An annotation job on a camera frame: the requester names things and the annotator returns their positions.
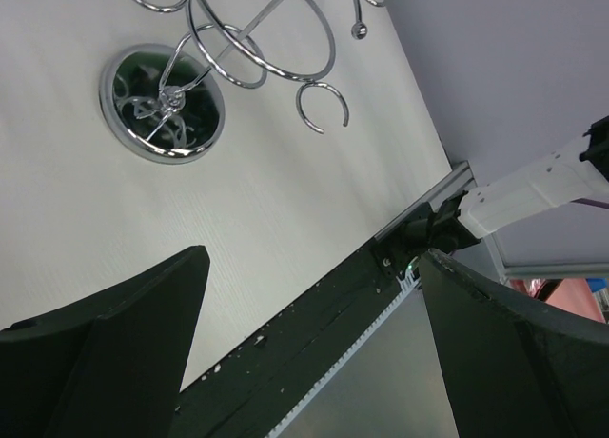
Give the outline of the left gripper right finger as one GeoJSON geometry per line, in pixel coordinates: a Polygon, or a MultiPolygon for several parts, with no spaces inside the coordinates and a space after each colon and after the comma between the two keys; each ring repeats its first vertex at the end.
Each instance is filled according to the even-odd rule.
{"type": "Polygon", "coordinates": [[[422,293],[461,437],[605,437],[608,327],[432,249],[422,293]]]}

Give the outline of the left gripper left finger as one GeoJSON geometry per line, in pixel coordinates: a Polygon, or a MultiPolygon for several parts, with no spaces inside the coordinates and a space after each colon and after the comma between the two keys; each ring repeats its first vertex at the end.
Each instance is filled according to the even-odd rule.
{"type": "Polygon", "coordinates": [[[5,437],[165,437],[204,300],[193,246],[1,333],[5,437]]]}

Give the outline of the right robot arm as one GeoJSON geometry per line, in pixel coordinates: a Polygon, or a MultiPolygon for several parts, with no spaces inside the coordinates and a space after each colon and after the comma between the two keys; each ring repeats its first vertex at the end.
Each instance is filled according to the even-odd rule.
{"type": "Polygon", "coordinates": [[[430,249],[451,254],[520,220],[608,191],[608,119],[561,149],[483,187],[457,192],[436,210],[423,202],[376,242],[373,252],[388,274],[409,269],[430,249]]]}

